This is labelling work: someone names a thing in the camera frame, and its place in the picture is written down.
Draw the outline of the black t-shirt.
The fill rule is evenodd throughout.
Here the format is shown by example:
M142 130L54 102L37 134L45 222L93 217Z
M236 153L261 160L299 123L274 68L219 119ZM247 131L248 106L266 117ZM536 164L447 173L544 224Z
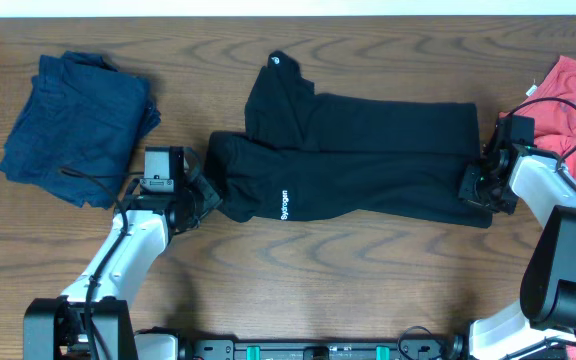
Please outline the black t-shirt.
M296 60L269 55L241 133L210 137L205 173L222 212L245 222L325 220L367 210L486 228L458 196L480 154L471 103L378 101L319 93Z

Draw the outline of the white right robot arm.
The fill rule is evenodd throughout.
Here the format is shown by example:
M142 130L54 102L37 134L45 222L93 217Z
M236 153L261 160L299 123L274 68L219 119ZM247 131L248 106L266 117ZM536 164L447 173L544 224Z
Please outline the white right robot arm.
M465 173L461 197L491 212L523 201L542 233L518 300L476 320L455 344L463 359L528 359L576 348L576 181L554 153L513 145L489 153Z

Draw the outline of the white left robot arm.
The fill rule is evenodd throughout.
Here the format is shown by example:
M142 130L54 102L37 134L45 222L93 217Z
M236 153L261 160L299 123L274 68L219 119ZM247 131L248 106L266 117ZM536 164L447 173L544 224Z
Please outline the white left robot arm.
M221 202L194 170L133 179L115 198L111 230L82 274L56 298L36 298L23 319L26 359L189 359L177 331L135 331L129 314L154 261L174 236Z

